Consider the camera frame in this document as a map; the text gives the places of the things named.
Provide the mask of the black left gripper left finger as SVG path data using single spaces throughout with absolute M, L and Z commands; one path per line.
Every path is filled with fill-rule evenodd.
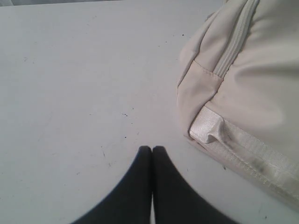
M 152 151 L 141 146 L 126 174 L 75 224 L 149 224 L 152 201 Z

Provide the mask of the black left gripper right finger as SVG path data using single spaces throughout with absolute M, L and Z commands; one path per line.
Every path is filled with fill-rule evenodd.
M 204 200 L 178 172 L 166 149 L 152 151 L 153 200 L 157 224 L 230 224 L 231 219 Z

